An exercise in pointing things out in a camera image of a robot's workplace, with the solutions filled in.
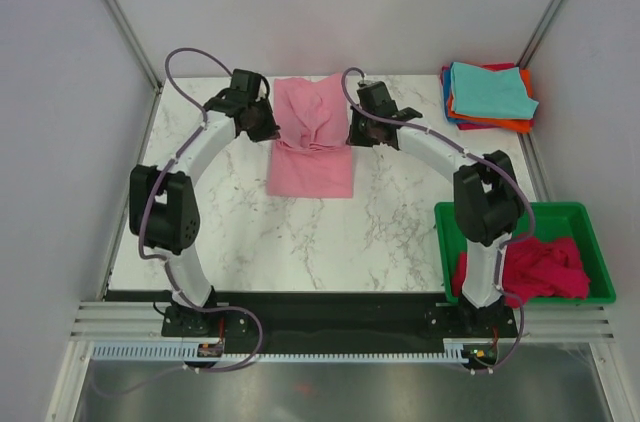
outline table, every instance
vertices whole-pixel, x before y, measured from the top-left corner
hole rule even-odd
[[[517,134],[502,129],[463,132],[447,123],[437,76],[368,78],[383,80],[399,108],[411,106],[422,112],[425,122],[470,151],[506,152],[518,183],[534,200]],[[358,79],[348,81],[354,97]],[[228,81],[177,79],[202,103],[227,87]],[[166,160],[163,157],[185,140],[199,116],[166,84],[143,163]],[[196,246],[204,273],[216,290],[443,290],[433,207],[453,200],[449,182],[390,147],[355,147],[353,199],[268,197],[270,144],[251,143],[242,134],[215,158],[196,186],[202,219]],[[137,238],[126,227],[116,249],[109,289],[169,289],[162,267],[142,261],[136,244]]]

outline teal cloth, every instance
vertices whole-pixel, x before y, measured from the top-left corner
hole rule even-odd
[[[456,62],[451,66],[451,90],[454,112],[470,117],[529,120],[538,107],[517,67],[493,72]]]

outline wall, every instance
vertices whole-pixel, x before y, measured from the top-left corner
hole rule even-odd
[[[618,301],[610,308],[640,394],[640,0],[568,0],[532,63],[534,141],[558,199],[592,217]]]
[[[158,73],[175,47],[268,75],[436,73],[452,59],[517,60],[549,0],[119,0]],[[221,74],[197,56],[180,75]]]
[[[151,88],[100,0],[1,0],[0,419],[43,420]]]

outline pink cloth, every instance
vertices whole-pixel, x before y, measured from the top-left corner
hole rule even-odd
[[[267,194],[353,197],[347,102],[340,77],[319,82],[276,79],[273,112],[280,139],[273,143]]]
[[[460,295],[466,275],[467,254],[463,252],[451,280],[453,295]],[[540,296],[585,299],[589,295],[589,282],[580,251],[571,237],[546,244],[531,237],[507,249],[502,285],[525,303]],[[516,300],[507,298],[506,302],[510,307],[518,307]]]

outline orange cloth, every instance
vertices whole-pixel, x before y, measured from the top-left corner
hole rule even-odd
[[[529,97],[533,97],[533,90],[531,89],[531,75],[529,74],[529,70],[520,69],[520,77],[522,78],[522,82],[524,82],[524,86],[527,89],[527,95]],[[481,117],[470,117],[468,115],[458,114],[457,112],[453,111],[453,90],[451,91],[449,100],[447,101],[447,112],[449,113],[450,117],[455,117],[456,119],[470,120],[479,124],[495,125],[496,127],[514,130],[521,134],[528,134],[529,132],[531,132],[531,127],[533,127],[533,120],[484,119]]]

